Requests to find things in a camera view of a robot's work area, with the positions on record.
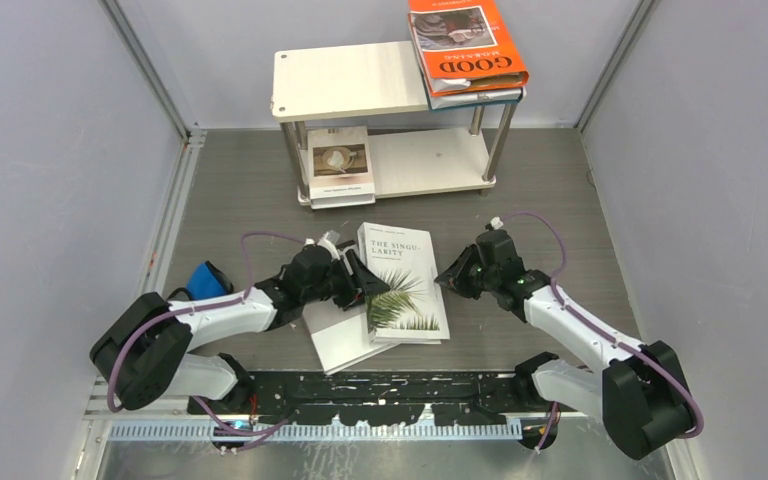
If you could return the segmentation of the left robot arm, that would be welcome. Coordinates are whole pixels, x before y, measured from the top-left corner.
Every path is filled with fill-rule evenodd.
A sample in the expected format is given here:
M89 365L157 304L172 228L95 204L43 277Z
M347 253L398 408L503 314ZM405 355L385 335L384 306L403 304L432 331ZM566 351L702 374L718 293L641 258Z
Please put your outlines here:
M389 290L353 243L320 241L304 246L276 275L246 291L194 301L142 294L96 341L89 358L107 382L112 412L183 395L198 409L237 413L254 395L252 377L228 354L205 357L195 349L276 330L300 318L309 304L330 301L346 311Z

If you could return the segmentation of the white coffee cover book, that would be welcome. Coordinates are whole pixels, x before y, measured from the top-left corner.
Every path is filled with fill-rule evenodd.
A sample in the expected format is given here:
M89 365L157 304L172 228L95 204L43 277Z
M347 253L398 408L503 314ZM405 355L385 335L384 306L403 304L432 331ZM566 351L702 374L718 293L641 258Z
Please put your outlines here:
M366 126L310 130L306 173L314 210L373 204L376 200Z

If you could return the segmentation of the teal Humor book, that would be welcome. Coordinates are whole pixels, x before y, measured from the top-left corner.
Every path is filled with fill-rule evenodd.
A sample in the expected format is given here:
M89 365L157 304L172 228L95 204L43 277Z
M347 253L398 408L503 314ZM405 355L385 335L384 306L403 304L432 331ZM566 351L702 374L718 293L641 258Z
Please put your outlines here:
M490 105L517 104L526 96L524 87L455 93L434 97L425 88L424 94L430 111L444 111L459 108L476 108Z

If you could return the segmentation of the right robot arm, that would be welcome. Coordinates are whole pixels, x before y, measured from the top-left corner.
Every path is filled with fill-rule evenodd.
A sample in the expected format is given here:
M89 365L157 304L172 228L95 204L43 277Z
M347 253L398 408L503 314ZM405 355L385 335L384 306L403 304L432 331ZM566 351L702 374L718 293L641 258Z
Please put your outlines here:
M480 234L435 282L463 298L492 295L502 310L582 361L577 367L543 352L517 365L512 384L525 409L549 402L583 413L634 460L702 432L703 415L677 353L662 341L625 335L581 307L554 277L525 266L506 230Z

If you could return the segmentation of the orange book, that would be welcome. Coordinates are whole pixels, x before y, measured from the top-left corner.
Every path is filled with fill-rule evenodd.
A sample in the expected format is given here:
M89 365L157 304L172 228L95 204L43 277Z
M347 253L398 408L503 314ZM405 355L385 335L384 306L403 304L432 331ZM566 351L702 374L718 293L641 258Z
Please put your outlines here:
M493 0L410 0L408 21L432 97L521 88L529 72Z

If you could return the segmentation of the grey white notebook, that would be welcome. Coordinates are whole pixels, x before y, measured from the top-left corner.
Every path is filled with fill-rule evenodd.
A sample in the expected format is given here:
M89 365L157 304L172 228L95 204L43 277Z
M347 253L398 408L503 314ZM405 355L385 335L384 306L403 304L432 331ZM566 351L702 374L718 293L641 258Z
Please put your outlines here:
M302 313L326 375L383 353L397 343L375 343L367 332L366 308L342 310L331 301L307 305Z

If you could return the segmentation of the white palm leaf book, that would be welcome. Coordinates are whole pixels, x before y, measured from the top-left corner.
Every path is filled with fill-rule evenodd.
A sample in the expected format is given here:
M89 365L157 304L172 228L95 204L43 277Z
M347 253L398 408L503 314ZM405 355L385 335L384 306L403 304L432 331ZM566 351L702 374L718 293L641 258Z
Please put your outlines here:
M389 286L366 300L374 343L439 344L451 338L428 231L365 222L357 231L361 260Z

